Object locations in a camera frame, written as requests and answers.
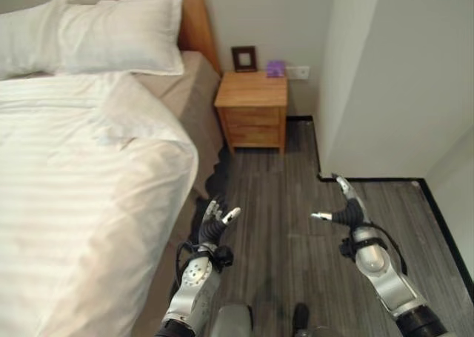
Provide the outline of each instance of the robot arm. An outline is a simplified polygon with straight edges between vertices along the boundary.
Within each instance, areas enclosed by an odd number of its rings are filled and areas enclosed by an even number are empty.
[[[237,207],[221,218],[222,205],[216,200],[210,203],[199,230],[199,248],[187,262],[180,287],[155,337],[199,336],[209,318],[221,271],[233,263],[230,248],[219,247],[219,240],[227,225],[239,214]]]
[[[427,301],[406,276],[398,272],[384,242],[350,183],[333,175],[347,198],[347,206],[338,213],[314,213],[313,218],[333,221],[350,227],[350,237],[343,241],[341,253],[355,261],[359,271],[375,288],[377,296],[405,337],[455,337],[448,333]]]

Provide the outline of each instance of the white duvet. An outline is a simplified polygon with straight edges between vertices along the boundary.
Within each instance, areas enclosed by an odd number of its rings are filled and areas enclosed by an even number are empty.
[[[0,81],[0,336],[128,336],[197,162],[126,73]]]

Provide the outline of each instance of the beige wall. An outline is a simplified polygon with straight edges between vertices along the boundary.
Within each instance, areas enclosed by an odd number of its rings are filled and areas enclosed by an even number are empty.
[[[377,1],[324,176],[426,176],[474,122],[473,25],[473,0]]]
[[[334,0],[327,34],[320,100],[315,119],[320,160],[326,164],[344,109],[378,0]]]
[[[427,183],[474,278],[474,127],[429,171]]]
[[[47,0],[0,0],[0,12],[31,7]],[[92,3],[98,0],[78,0]],[[269,59],[310,65],[309,81],[292,81],[291,115],[313,114],[333,0],[208,0],[225,70],[232,70],[230,47],[257,46],[258,65]]]

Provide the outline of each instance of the wooden headboard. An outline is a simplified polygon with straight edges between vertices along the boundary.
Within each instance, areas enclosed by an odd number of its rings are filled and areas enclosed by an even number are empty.
[[[213,65],[216,72],[221,74],[213,29],[210,26],[205,0],[183,0],[178,47],[180,50],[201,52]]]

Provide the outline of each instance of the wooden nightstand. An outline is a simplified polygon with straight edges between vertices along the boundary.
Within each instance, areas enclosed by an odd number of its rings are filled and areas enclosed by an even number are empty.
[[[287,124],[287,78],[265,72],[224,74],[216,106],[229,150],[276,147],[284,154]]]

